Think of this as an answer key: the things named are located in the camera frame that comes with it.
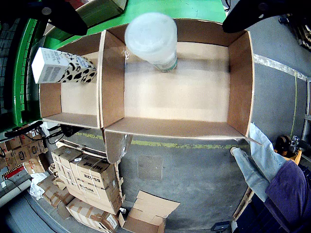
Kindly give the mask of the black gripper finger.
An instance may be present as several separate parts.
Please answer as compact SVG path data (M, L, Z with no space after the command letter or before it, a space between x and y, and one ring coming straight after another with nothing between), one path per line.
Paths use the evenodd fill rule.
M72 5L64 0L2 0L1 27L11 28L17 18L32 18L47 22L72 35L87 33L86 23Z
M223 31L237 33L261 20L292 14L298 20L311 24L309 0L240 0L223 21Z

